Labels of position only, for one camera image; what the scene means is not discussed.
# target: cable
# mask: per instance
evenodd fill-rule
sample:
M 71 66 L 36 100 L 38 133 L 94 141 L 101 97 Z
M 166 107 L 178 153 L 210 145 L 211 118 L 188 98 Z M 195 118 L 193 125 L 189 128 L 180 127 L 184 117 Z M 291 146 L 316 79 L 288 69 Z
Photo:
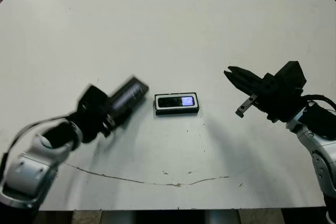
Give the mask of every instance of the cable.
M 9 152 L 11 151 L 11 149 L 13 148 L 13 146 L 17 143 L 17 141 L 25 134 L 27 133 L 29 130 L 31 130 L 32 128 L 38 126 L 39 124 L 42 123 L 47 123 L 47 122 L 51 122 L 51 121 L 55 121 L 55 120 L 59 120 L 59 119 L 66 119 L 68 118 L 68 115 L 61 115 L 61 116 L 56 116 L 54 118 L 48 118 L 48 119 L 44 119 L 41 121 L 37 121 L 35 123 L 31 123 L 25 127 L 23 127 L 21 130 L 19 130 L 19 132 L 15 135 L 11 145 L 9 146 L 7 152 L 5 152 L 2 156 L 1 159 L 1 164 L 0 164 L 0 182 L 2 181 L 3 177 L 4 177 L 4 172 L 5 172 L 5 168 L 6 168 L 6 163 L 7 163 L 7 158 L 9 155 Z
M 309 95 L 304 95 L 303 98 L 305 98 L 307 101 L 309 101 L 309 100 L 324 101 L 327 104 L 329 104 L 330 106 L 332 106 L 332 108 L 334 110 L 336 110 L 336 104 L 332 100 L 330 100 L 329 98 L 327 98 L 327 97 L 325 97 L 323 95 L 320 95 L 320 94 L 309 94 Z

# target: table surface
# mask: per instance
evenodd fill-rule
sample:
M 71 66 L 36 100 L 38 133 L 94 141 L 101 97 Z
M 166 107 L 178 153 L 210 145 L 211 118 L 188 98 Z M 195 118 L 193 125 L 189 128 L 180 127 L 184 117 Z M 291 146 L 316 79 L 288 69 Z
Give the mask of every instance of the table surface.
M 335 17 L 334 0 L 4 0 L 0 150 L 74 110 L 89 83 L 111 93 L 134 74 L 146 101 L 70 154 L 43 210 L 322 206 L 307 150 L 256 108 L 237 117 L 247 96 L 223 70 L 262 77 L 298 60 L 304 94 L 335 100 Z M 169 92 L 197 92 L 198 115 L 155 116 L 154 95 Z

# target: small electronic device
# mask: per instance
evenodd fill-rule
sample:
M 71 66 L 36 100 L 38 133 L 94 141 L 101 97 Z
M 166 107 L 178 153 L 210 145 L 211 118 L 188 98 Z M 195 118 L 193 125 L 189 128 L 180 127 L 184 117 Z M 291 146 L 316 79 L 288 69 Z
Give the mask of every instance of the small electronic device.
M 199 107 L 195 92 L 155 95 L 156 115 L 197 113 Z

